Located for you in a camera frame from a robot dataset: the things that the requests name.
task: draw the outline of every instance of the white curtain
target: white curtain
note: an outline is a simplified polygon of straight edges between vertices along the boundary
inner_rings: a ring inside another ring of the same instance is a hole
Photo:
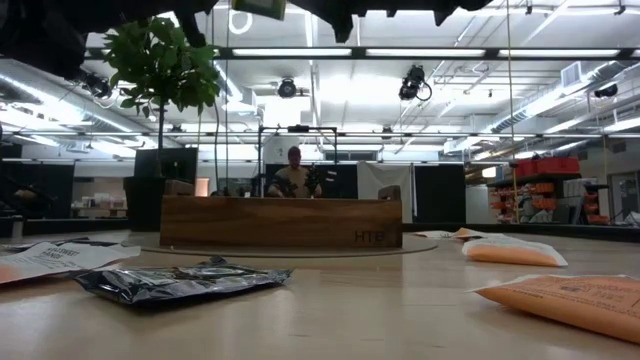
[[[375,165],[364,161],[358,163],[358,198],[377,199],[378,190],[383,187],[400,186],[400,191],[402,191],[402,221],[404,223],[413,222],[411,182],[411,167],[409,165]]]

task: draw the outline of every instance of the wooden desk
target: wooden desk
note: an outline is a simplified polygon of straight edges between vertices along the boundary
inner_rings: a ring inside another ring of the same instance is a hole
[[[280,288],[157,314],[133,312],[73,281],[5,286],[0,293],[1,358],[639,359],[639,345],[508,310],[463,291],[535,273],[640,277],[640,245],[519,237],[553,245],[569,267],[467,262],[462,245],[451,240],[433,251],[386,257],[235,258],[229,260],[296,271]],[[143,253],[126,264],[201,260]]]

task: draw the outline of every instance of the potted plant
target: potted plant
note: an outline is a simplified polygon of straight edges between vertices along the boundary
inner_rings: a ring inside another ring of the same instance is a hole
[[[161,155],[166,108],[173,104],[182,112],[196,107],[201,115],[205,106],[215,106],[220,92],[218,72],[212,64],[216,51],[212,45],[190,46],[182,29],[166,18],[133,22],[114,30],[105,35],[105,61],[116,70],[110,85],[115,88],[120,81],[132,84],[119,89],[126,96],[120,107],[135,108],[138,114],[158,119],[155,176],[125,178],[124,186],[132,229],[155,231],[160,228],[165,185]]]

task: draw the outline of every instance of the green leafy plant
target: green leafy plant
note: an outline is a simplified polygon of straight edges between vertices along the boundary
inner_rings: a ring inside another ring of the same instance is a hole
[[[135,108],[147,118],[156,116],[158,110],[160,156],[167,105],[173,103],[180,112],[196,107],[198,115],[205,106],[215,105],[220,87],[211,61],[216,50],[212,45],[190,46],[182,29],[166,18],[133,22],[114,30],[115,34],[105,35],[108,52],[104,58],[116,70],[110,85],[115,88],[120,81],[133,84],[120,89],[127,96],[120,107]]]

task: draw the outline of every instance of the black plant pot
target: black plant pot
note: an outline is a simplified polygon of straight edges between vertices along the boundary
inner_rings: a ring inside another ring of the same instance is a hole
[[[164,177],[126,177],[129,226],[132,231],[160,231]]]

